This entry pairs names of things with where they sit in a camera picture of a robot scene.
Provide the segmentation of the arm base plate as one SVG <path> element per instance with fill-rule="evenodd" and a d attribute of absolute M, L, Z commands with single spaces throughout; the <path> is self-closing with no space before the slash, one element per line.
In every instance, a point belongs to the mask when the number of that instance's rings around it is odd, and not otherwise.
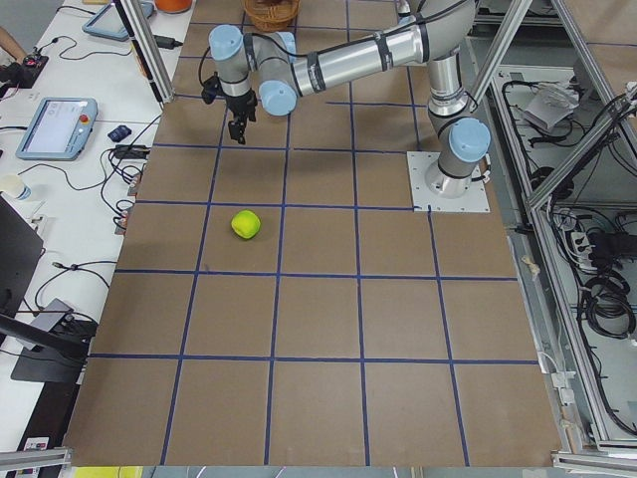
<path fill-rule="evenodd" d="M 408 151 L 412 208 L 415 212 L 490 213 L 488 180 L 479 165 L 472 175 L 456 179 L 445 176 L 438 167 L 437 151 Z"/>

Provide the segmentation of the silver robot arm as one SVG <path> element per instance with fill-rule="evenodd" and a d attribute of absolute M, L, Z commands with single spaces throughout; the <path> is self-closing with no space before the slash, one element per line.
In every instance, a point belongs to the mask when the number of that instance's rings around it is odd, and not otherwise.
<path fill-rule="evenodd" d="M 220 25 L 209 35 L 217 70 L 203 82 L 201 97 L 207 105 L 224 98 L 233 115 L 230 136 L 244 143 L 257 107 L 284 117 L 302 97 L 408 63 L 423 64 L 430 85 L 428 116 L 442 145 L 425 180 L 434 194 L 460 198 L 491 143 L 488 128 L 469 111 L 459 64 L 460 43 L 470 32 L 476 10 L 472 1 L 424 2 L 394 27 L 305 54 L 295 51 L 295 37 L 289 32 L 242 33 Z"/>

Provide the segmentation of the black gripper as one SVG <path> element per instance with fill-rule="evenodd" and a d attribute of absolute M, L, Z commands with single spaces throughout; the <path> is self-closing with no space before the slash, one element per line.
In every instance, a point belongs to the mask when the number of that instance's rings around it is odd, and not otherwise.
<path fill-rule="evenodd" d="M 233 120 L 228 122 L 230 137 L 245 144 L 245 130 L 247 121 L 256 121 L 257 95 L 253 89 L 249 89 L 241 96 L 226 96 L 226 104 L 233 114 Z"/>

